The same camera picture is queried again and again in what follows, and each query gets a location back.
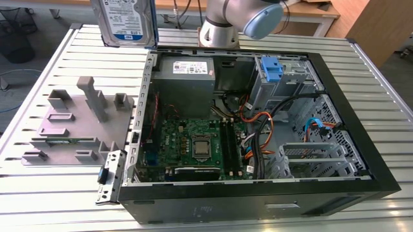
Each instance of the blue drive bay latch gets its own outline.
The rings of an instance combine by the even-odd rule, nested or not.
[[[282,78],[282,65],[278,62],[276,57],[261,57],[261,69],[265,74],[267,82],[279,82]]]

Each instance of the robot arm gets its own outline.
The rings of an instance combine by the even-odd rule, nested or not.
[[[282,14],[279,0],[209,0],[199,33],[200,44],[233,48],[237,32],[259,40],[280,22]]]

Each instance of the green motherboard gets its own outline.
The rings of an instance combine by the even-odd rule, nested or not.
[[[239,144],[244,132],[244,123],[229,123],[233,133],[233,142]],[[221,130],[223,123],[219,120],[175,119],[164,120],[160,132],[160,149],[157,154],[147,153],[148,174],[151,181],[164,181],[165,170],[177,167],[219,168],[220,180],[240,180],[248,178],[240,161],[239,146],[232,159],[223,156]],[[227,163],[236,167],[237,171],[227,169]]]

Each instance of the power supply label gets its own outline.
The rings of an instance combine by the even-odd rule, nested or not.
[[[207,74],[205,62],[173,62],[173,74]]]
[[[102,0],[113,36],[120,40],[140,40],[140,14],[133,5],[137,0]]]

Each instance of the slotted metal table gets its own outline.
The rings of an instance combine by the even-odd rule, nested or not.
[[[160,45],[196,46],[195,30],[159,29]],[[98,167],[24,167],[52,89],[81,94],[78,76],[94,89],[137,98],[147,58],[140,48],[104,47],[96,25],[69,29],[0,139],[0,231],[411,231],[413,113],[354,43],[344,39],[271,35],[239,37],[240,48],[319,53],[402,190],[328,217],[139,225],[121,206],[94,206]]]

